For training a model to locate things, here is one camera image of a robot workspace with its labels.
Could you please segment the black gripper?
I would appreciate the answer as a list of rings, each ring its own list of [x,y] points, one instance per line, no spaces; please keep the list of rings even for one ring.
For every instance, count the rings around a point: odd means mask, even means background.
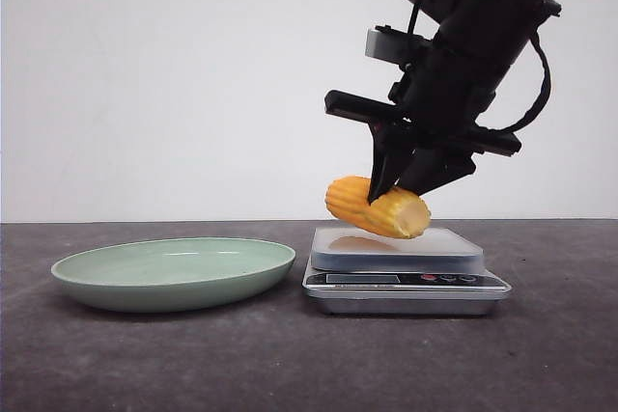
[[[415,61],[394,83],[387,103],[332,90],[324,98],[333,116],[369,126],[373,167],[367,201],[398,186],[416,195],[472,175],[473,152],[510,156],[521,142],[512,129],[488,129],[476,119],[521,48],[489,55],[469,54],[448,45],[418,50]]]

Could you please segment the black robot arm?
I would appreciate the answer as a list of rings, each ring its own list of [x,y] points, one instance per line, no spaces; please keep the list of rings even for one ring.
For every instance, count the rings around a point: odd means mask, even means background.
[[[503,128],[477,124],[521,51],[539,45],[539,27],[560,14],[556,1],[408,1],[438,28],[431,39],[386,25],[368,32],[366,55],[396,65],[403,74],[388,100],[334,90],[325,98],[327,113],[370,128],[368,203],[393,187],[422,195],[471,175],[476,153],[514,154],[520,149],[517,132],[537,118],[551,91],[545,77],[538,97],[517,122]]]

